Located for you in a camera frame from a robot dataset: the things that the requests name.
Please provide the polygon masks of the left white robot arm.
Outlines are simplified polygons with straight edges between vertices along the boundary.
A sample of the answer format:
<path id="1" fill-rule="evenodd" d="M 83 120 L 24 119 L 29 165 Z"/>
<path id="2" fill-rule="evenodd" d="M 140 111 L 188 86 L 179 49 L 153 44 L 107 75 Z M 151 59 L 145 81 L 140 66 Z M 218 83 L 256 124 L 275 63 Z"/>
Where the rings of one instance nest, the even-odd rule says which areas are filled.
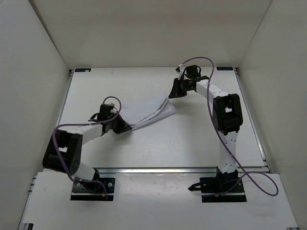
<path id="1" fill-rule="evenodd" d="M 83 181 L 84 186 L 94 191 L 100 186 L 97 170 L 81 162 L 84 144 L 112 130 L 119 135 L 132 130 L 113 104 L 103 103 L 98 113 L 86 124 L 57 126 L 50 138 L 42 165 L 44 168 L 66 173 L 72 180 Z"/>

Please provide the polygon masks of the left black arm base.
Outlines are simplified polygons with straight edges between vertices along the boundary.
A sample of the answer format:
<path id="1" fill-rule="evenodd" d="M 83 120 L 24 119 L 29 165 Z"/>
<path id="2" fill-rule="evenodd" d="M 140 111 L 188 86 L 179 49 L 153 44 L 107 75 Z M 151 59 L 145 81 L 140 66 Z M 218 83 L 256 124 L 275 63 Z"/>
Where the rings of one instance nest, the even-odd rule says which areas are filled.
<path id="1" fill-rule="evenodd" d="M 74 182 L 71 189 L 72 201 L 113 201 L 115 191 L 115 177 L 100 177 L 101 184 Z"/>

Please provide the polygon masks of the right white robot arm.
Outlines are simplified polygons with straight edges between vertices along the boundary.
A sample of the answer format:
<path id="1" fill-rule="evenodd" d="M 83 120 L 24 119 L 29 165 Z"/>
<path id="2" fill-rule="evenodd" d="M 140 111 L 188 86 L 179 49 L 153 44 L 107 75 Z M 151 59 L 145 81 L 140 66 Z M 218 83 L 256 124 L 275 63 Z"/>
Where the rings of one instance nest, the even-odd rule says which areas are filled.
<path id="1" fill-rule="evenodd" d="M 220 177 L 215 179 L 215 187 L 221 192 L 226 192 L 232 187 L 229 176 L 237 176 L 236 138 L 243 124 L 243 115 L 238 94 L 229 94 L 209 82 L 209 77 L 201 75 L 201 68 L 197 65 L 185 68 L 177 67 L 178 77 L 173 81 L 169 99 L 180 98 L 189 91 L 204 96 L 209 102 L 208 108 L 212 109 L 209 115 L 212 118 L 214 129 L 220 140 L 219 164 L 217 173 Z"/>

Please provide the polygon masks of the white fabric skirt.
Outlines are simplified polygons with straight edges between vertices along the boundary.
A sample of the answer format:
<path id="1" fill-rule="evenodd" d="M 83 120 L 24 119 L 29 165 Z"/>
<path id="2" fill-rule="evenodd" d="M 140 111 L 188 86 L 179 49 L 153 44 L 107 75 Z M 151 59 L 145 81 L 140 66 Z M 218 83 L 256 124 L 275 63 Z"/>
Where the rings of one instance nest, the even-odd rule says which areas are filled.
<path id="1" fill-rule="evenodd" d="M 168 96 L 160 93 L 140 101 L 123 103 L 120 115 L 132 130 L 136 130 L 174 115 L 176 112 Z"/>

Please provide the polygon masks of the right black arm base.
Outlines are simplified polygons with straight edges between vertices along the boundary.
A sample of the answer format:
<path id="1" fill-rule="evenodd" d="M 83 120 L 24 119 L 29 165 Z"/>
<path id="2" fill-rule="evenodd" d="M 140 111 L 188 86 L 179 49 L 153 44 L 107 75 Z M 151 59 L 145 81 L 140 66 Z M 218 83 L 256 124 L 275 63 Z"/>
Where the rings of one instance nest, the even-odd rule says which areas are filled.
<path id="1" fill-rule="evenodd" d="M 201 177 L 198 183 L 191 185 L 189 191 L 201 191 L 203 203 L 243 203 L 247 202 L 245 190 L 238 171 L 221 173 L 215 177 Z"/>

